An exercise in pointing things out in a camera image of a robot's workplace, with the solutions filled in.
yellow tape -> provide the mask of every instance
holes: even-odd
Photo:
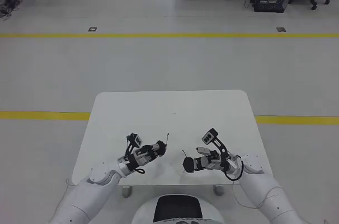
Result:
[[[90,113],[51,111],[0,111],[0,119],[89,120]]]
[[[90,113],[51,111],[0,111],[0,119],[89,120]],[[335,116],[255,116],[257,124],[339,125]]]
[[[339,125],[338,116],[256,116],[257,124]]]
[[[144,34],[0,34],[0,38],[339,38],[339,34],[288,33],[144,33]]]

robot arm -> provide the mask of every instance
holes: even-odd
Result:
[[[66,195],[50,224],[89,223],[105,205],[121,178],[135,171],[143,174],[144,170],[138,169],[139,166],[146,165],[166,152],[166,145],[161,141],[136,148],[132,152],[133,148],[140,147],[142,141],[136,134],[128,136],[128,141],[130,144],[125,156],[117,161],[100,162]]]
[[[183,167],[187,172],[203,169],[220,170],[229,180],[239,183],[249,200],[264,214],[271,224],[303,224],[279,183],[270,174],[261,169],[258,157],[245,155],[240,157],[228,152],[217,139],[218,133],[211,129],[202,138],[205,144],[213,143],[220,151],[197,147],[199,158],[185,158]]]

floor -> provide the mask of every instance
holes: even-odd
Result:
[[[339,33],[339,0],[254,13],[243,0],[24,1],[0,33]],[[241,89],[255,115],[339,116],[338,38],[0,38],[0,110],[90,112],[104,91]],[[0,119],[0,223],[46,223],[86,121]],[[339,125],[259,125],[275,178],[311,223],[339,223]],[[227,223],[268,223],[226,186],[120,189],[92,223],[130,223],[146,200],[200,196]],[[249,203],[237,186],[234,192]]]

table top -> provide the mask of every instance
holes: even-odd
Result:
[[[92,108],[72,175],[78,184],[91,167],[116,161],[126,150],[126,136],[136,133],[145,144],[166,142],[166,154],[142,167],[145,174],[131,174],[119,185],[213,185],[231,184],[222,172],[184,172],[185,155],[201,157],[197,146],[206,146],[203,135],[211,128],[230,152],[255,154],[265,172],[271,167],[247,94],[241,90],[103,92]]]

cable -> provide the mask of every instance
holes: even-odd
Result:
[[[245,2],[244,2],[244,8],[249,8],[249,6],[250,6],[250,1],[251,1],[251,0],[249,0],[248,6],[246,6],[247,1],[248,1],[248,0],[245,0]]]
[[[65,180],[65,183],[67,184],[67,188],[65,189],[65,192],[64,192],[62,198],[60,199],[59,203],[56,205],[55,210],[54,210],[54,213],[53,213],[53,215],[52,215],[52,217],[51,217],[51,219],[50,219],[49,221],[51,221],[51,220],[54,218],[55,214],[57,213],[60,204],[61,204],[62,201],[64,200],[65,195],[67,194],[67,191],[68,191],[69,186],[76,186],[76,184],[70,184],[69,178],[67,178],[67,179]]]
[[[227,175],[227,172],[224,172],[224,175],[225,175],[229,180],[231,180],[231,181],[234,183],[234,181],[237,181],[237,180],[239,180],[239,179],[242,177],[243,171],[244,171],[244,163],[243,163],[243,161],[242,161],[241,174],[239,174],[239,176],[238,176],[237,178],[234,178],[234,179],[230,178],[230,177]]]
[[[17,11],[18,5],[22,0],[5,0],[0,4],[0,21],[8,20],[12,16],[13,11]]]
[[[145,174],[144,169],[134,169],[134,171],[138,172],[139,174]]]
[[[279,188],[279,189],[281,189],[281,190],[283,190],[283,191],[285,192],[285,190],[284,190],[282,187],[280,187],[280,186],[275,186],[275,187],[271,188],[271,189],[265,194],[264,200],[263,200],[261,203],[259,203],[259,205],[258,205],[257,207],[245,206],[244,204],[242,204],[242,203],[240,203],[240,202],[238,201],[238,198],[237,198],[236,194],[234,193],[234,182],[232,183],[232,194],[233,194],[233,196],[234,196],[236,202],[237,202],[240,206],[242,206],[242,207],[244,207],[244,208],[249,208],[249,209],[260,209],[260,208],[263,206],[263,204],[264,204],[264,202],[265,202],[266,200],[268,200],[268,199],[271,198],[271,197],[277,196],[277,194],[275,194],[275,195],[272,195],[272,196],[268,197],[269,193],[270,193],[272,190],[276,189],[276,188]],[[299,216],[299,217],[300,217],[302,220],[304,220],[306,223],[312,224],[311,222],[308,222],[305,218],[303,218],[303,217],[301,217],[301,216]]]

